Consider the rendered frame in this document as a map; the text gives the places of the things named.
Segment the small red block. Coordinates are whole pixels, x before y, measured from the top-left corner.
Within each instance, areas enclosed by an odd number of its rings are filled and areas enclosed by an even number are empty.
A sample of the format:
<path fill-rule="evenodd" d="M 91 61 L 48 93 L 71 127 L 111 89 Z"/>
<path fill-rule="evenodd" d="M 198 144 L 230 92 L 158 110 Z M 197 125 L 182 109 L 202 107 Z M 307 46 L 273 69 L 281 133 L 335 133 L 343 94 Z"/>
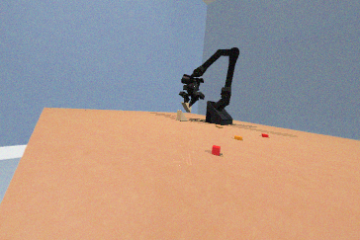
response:
<path fill-rule="evenodd" d="M 220 150 L 221 150 L 220 146 L 213 145 L 212 154 L 220 156 Z"/>

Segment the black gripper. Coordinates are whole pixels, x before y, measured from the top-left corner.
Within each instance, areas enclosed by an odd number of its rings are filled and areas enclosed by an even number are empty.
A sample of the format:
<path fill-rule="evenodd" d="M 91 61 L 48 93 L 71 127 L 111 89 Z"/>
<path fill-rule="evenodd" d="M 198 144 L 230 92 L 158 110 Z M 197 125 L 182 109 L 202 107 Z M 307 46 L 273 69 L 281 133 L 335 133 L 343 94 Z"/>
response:
<path fill-rule="evenodd" d="M 195 92 L 187 91 L 188 92 L 188 94 L 187 94 L 186 92 L 181 91 L 179 93 L 179 95 L 184 98 L 184 103 L 188 103 L 190 100 L 189 96 L 191 97 L 189 107 L 191 107 L 195 102 L 197 102 L 199 100 L 199 97 L 201 100 L 204 100 L 204 98 L 205 98 L 205 95 L 202 92 L 197 92 L 200 90 L 199 86 L 197 86 L 196 84 L 193 84 L 193 85 L 195 85 Z"/>

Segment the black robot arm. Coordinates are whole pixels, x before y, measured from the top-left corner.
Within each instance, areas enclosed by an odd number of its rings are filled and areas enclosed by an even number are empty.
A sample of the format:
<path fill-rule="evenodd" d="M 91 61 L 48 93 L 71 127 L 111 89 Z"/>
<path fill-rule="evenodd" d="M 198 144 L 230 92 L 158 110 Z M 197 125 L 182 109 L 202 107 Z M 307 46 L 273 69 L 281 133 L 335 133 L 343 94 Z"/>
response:
<path fill-rule="evenodd" d="M 183 86 L 183 90 L 195 92 L 195 85 L 193 84 L 200 86 L 200 83 L 204 83 L 204 80 L 203 78 L 194 77 L 201 77 L 207 68 L 210 67 L 220 56 L 228 56 L 229 59 L 225 87 L 222 87 L 221 92 L 222 98 L 216 104 L 213 104 L 219 112 L 222 112 L 223 108 L 229 105 L 234 67 L 239 56 L 239 49 L 237 47 L 233 47 L 231 49 L 218 49 L 203 65 L 196 68 L 191 75 L 184 74 L 181 79 L 181 83 L 187 84 Z"/>

